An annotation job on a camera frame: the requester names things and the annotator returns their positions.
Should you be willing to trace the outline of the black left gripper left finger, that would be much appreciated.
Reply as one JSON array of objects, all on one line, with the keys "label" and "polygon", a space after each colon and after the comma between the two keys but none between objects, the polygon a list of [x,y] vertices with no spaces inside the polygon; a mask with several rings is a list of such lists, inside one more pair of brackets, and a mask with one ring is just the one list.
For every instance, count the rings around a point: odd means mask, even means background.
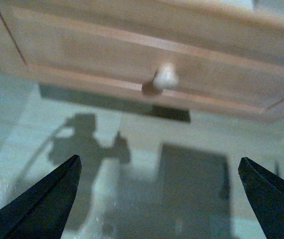
[{"label": "black left gripper left finger", "polygon": [[0,209],[0,239],[59,239],[76,198],[82,165],[74,155]]}]

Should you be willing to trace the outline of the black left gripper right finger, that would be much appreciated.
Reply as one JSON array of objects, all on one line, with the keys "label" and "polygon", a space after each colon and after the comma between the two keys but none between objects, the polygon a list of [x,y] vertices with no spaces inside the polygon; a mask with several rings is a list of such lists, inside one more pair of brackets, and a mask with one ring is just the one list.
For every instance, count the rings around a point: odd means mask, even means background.
[{"label": "black left gripper right finger", "polygon": [[251,208],[268,239],[284,239],[284,179],[248,157],[238,174]]}]

